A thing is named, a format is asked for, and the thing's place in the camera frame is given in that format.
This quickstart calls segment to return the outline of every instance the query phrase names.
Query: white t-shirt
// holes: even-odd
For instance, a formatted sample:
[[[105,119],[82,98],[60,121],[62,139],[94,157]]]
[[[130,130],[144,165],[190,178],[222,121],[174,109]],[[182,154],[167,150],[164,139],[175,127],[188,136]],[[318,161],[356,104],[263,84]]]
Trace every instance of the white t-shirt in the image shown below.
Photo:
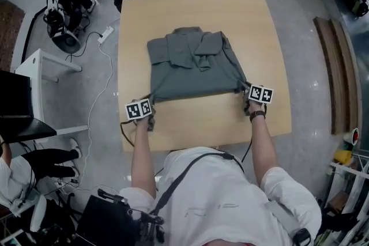
[[[9,204],[20,198],[22,189],[35,181],[35,174],[28,161],[22,156],[12,159],[10,167],[0,158],[0,204],[10,207]]]
[[[197,147],[170,153],[155,200],[139,188],[124,188],[120,195],[128,199],[132,208],[149,212],[189,163],[209,152],[216,151]],[[165,220],[164,245],[202,246],[217,239],[256,246],[292,245],[288,233],[265,207],[268,199],[287,207],[314,241],[321,225],[319,206],[285,170],[270,169],[260,189],[246,180],[235,161],[206,156],[190,168],[159,212]]]

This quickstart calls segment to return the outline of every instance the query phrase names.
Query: shirt sleeve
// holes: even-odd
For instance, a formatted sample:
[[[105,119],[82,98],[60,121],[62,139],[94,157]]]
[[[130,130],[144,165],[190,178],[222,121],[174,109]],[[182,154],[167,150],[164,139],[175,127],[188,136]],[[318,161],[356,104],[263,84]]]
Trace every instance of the shirt sleeve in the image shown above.
[[[4,159],[0,157],[0,188],[7,187],[12,170],[9,168]]]
[[[321,210],[307,188],[296,182],[280,167],[267,171],[261,188],[269,200],[284,205],[295,216],[302,228],[306,228],[314,241],[322,223]]]
[[[148,213],[154,204],[154,198],[146,191],[141,188],[123,188],[119,192],[120,196],[125,197],[128,200],[128,204],[132,209],[143,211]],[[133,211],[132,217],[139,219],[141,213]]]

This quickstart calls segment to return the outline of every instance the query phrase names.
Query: wooden board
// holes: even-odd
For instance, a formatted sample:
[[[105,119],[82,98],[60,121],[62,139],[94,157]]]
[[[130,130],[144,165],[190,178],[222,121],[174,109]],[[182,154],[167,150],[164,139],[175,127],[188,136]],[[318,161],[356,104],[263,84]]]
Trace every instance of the wooden board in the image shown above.
[[[336,38],[328,20],[317,17],[314,19],[314,24],[327,65],[332,108],[332,134],[344,133],[349,130],[349,100],[343,57],[337,48]]]
[[[24,11],[7,0],[0,0],[0,70],[10,71],[13,50]]]
[[[351,53],[349,49],[349,45],[347,43],[347,39],[342,28],[342,25],[337,20],[330,20],[330,26],[334,33],[334,37],[336,39],[337,47],[339,49],[339,53],[343,58],[344,63],[344,75],[347,78],[347,88],[345,89],[348,92],[348,131],[353,130],[357,127],[358,124],[358,115],[359,115],[359,107],[358,107],[358,100],[357,100],[357,87],[356,87],[356,78],[355,78],[355,71],[353,69]]]
[[[223,31],[247,79],[274,89],[266,121],[272,136],[291,132],[287,76],[276,29],[265,0],[124,0],[118,49],[119,115],[125,104],[150,93],[146,44],[179,27]],[[249,141],[251,124],[240,94],[227,93],[155,104],[152,150],[218,146]],[[134,140],[134,124],[124,126]],[[123,148],[132,147],[122,137]]]

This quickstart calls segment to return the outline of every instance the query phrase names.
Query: hand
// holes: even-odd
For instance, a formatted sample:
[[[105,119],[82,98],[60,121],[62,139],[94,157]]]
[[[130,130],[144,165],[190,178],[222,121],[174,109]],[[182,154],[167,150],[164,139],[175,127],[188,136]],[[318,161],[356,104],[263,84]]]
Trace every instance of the hand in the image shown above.
[[[249,100],[249,102],[250,102],[250,108],[248,110],[250,111],[250,113],[253,113],[255,111],[262,111],[261,106],[256,101]]]
[[[147,130],[149,127],[149,117],[150,116],[146,116],[142,118],[141,120],[137,121],[137,127],[144,128]]]

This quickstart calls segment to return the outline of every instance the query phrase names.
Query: wooden table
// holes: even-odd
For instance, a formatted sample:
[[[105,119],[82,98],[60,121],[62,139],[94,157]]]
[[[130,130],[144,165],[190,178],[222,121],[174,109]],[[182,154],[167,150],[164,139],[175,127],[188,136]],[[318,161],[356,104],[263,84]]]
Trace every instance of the wooden table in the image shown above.
[[[151,65],[146,44],[175,28],[199,26],[223,31],[253,84],[274,89],[266,121],[272,136],[291,132],[291,108],[277,32],[265,0],[124,0],[118,54],[119,114],[125,104],[150,93]],[[241,94],[227,93],[155,104],[154,151],[218,146],[249,141],[251,124]],[[135,125],[125,125],[134,141]],[[132,147],[122,137],[125,151]]]

